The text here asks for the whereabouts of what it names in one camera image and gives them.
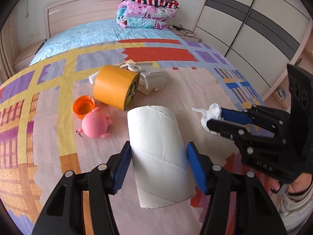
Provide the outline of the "right hand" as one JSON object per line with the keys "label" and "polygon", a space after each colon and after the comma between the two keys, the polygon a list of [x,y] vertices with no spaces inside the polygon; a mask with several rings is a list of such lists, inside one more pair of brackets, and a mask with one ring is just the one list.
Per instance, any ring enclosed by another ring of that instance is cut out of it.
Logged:
{"label": "right hand", "polygon": [[[293,183],[289,184],[287,191],[291,194],[302,193],[307,190],[312,182],[312,174],[302,173]],[[272,190],[279,191],[280,183],[278,180],[269,177],[268,184]]]}

